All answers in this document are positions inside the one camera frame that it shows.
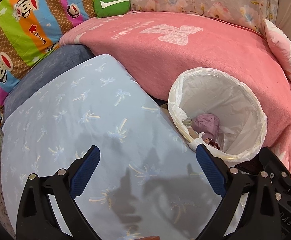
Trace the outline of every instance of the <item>white plastic bag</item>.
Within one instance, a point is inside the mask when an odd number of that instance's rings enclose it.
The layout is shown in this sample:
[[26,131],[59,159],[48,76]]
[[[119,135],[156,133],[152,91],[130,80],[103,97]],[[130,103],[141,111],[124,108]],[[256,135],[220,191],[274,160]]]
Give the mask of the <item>white plastic bag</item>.
[[228,166],[251,160],[267,133],[267,116],[255,94],[246,84],[216,69],[195,68],[180,74],[170,89],[168,110],[194,151],[204,141],[193,139],[182,121],[200,114],[216,115],[220,119],[216,140],[220,151],[204,145]]

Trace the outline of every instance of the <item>white checkmark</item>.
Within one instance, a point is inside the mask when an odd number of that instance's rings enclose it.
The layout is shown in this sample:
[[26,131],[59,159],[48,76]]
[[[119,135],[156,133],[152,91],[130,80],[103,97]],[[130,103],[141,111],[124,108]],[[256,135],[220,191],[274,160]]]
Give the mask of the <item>white checkmark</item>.
[[121,3],[121,2],[129,2],[129,0],[117,0],[117,1],[112,1],[112,2],[100,1],[102,9],[107,8],[110,5]]

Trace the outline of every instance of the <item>purple crumpled paper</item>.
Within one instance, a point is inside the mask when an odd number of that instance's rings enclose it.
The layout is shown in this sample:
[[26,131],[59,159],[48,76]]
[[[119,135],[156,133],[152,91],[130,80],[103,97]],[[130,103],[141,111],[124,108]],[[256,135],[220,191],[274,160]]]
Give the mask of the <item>purple crumpled paper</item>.
[[219,132],[220,120],[214,114],[198,115],[191,126],[197,133],[203,132],[202,139],[209,138],[215,140]]

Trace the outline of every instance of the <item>pink blanket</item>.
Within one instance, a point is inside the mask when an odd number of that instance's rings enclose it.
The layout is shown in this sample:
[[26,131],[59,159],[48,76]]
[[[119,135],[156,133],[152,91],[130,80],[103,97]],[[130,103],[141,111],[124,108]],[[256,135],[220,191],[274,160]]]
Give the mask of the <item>pink blanket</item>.
[[66,33],[61,45],[84,44],[95,55],[111,54],[152,96],[167,100],[185,70],[209,67],[247,84],[268,116],[264,146],[291,173],[291,84],[253,31],[180,13],[140,12],[92,18]]

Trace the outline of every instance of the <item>light blue cushion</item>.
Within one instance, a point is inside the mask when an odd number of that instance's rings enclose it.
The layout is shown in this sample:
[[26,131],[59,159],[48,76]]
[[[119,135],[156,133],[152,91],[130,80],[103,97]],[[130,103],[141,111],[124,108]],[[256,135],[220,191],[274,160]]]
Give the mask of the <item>light blue cushion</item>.
[[93,57],[93,53],[84,45],[66,45],[52,52],[26,74],[9,93],[4,101],[4,120],[41,87]]
[[75,201],[101,239],[196,238],[221,200],[168,116],[110,55],[42,87],[2,130],[2,190],[12,226],[29,174],[68,168],[92,145],[100,163]]

